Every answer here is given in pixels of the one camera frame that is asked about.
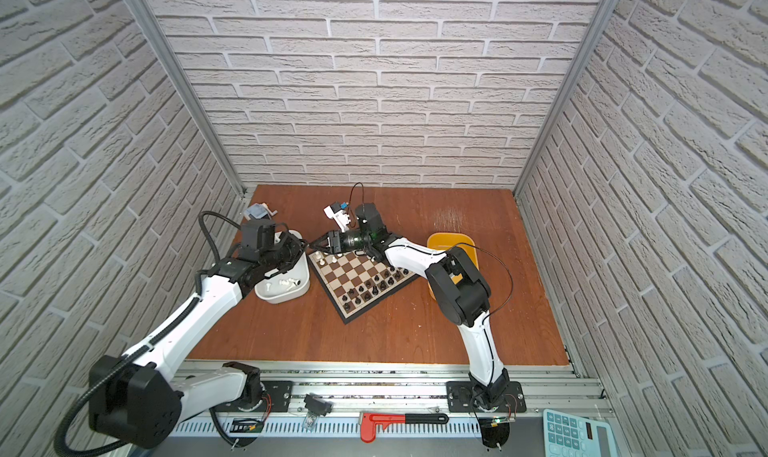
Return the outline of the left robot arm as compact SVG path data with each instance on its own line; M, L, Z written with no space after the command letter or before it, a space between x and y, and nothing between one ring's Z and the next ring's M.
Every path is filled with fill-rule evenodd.
M306 242L270 219L240 225L241 240L195 276L185 303L119 357L104 356L89 372L89 389L76 405L88 410L90 428L114 438L98 454L132 444L160 444L180 422L232 403L254 409L269 403L258 368L228 362L176 384L181 364L202 338L256 285L292 270Z

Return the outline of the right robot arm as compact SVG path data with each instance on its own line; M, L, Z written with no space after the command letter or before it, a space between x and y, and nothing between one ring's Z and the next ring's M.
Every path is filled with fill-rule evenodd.
M491 288L464 249L433 250L389 231L373 203L353 212L347 203L324 208L338 228L310 243L329 255L362 252L377 262L425 278L442 314L458 327L469 358L473 399L480 409L497 408L510 382L491 331Z

